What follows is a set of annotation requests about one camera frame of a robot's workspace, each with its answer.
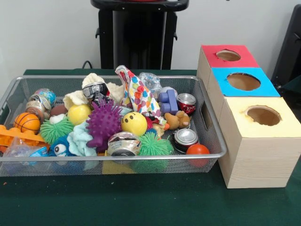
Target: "table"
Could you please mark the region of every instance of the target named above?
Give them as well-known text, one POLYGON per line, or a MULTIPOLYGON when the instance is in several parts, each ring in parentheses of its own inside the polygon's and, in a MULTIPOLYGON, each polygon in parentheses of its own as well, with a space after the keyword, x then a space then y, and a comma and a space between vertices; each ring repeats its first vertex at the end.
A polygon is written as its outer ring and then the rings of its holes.
MULTIPOLYGON (((24 74, 113 74, 27 70, 24 74)), ((188 74, 196 71, 155 71, 188 74)), ((300 225, 301 161, 286 188, 226 188, 209 173, 0 178, 0 225, 300 225)))

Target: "black cable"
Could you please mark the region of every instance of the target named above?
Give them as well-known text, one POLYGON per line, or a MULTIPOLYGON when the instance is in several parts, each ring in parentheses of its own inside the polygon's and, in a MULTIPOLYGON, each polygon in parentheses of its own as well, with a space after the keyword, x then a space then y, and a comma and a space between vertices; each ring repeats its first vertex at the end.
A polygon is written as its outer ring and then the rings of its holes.
POLYGON ((82 66, 82 69, 85 68, 86 64, 89 64, 90 68, 93 69, 93 66, 92 66, 91 62, 88 61, 88 60, 86 60, 86 61, 84 62, 83 66, 82 66))

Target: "purple spiky ball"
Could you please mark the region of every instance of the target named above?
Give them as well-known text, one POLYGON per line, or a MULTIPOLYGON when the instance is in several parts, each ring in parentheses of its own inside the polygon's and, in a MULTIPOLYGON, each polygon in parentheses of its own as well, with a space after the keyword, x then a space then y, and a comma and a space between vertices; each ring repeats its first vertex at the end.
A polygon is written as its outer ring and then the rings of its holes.
POLYGON ((108 140, 115 133, 121 132, 120 112, 121 108, 113 105, 113 101, 108 103, 102 101, 98 107, 94 102, 92 106, 94 110, 87 120, 87 129, 93 137, 87 143, 88 147, 96 147, 97 152, 103 153, 108 149, 108 140))

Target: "googly eye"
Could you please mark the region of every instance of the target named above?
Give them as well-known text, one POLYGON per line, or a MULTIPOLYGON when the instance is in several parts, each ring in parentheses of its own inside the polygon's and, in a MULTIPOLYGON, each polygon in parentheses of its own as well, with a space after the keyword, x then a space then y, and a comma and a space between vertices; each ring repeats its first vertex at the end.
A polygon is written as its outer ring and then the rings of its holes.
POLYGON ((64 151, 66 151, 66 146, 65 145, 62 145, 62 144, 59 144, 57 146, 55 146, 55 154, 56 155, 60 155, 61 153, 63 153, 64 151))

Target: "polka dot party hat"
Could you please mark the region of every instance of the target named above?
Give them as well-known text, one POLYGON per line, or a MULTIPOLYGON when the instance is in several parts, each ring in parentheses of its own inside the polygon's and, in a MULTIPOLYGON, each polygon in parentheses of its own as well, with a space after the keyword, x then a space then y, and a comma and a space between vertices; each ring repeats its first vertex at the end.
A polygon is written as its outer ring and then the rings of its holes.
POLYGON ((165 125, 166 121, 161 117, 157 101, 143 82, 123 65, 118 66, 115 73, 119 75, 125 87, 120 105, 131 107, 144 116, 154 116, 161 125, 165 125))

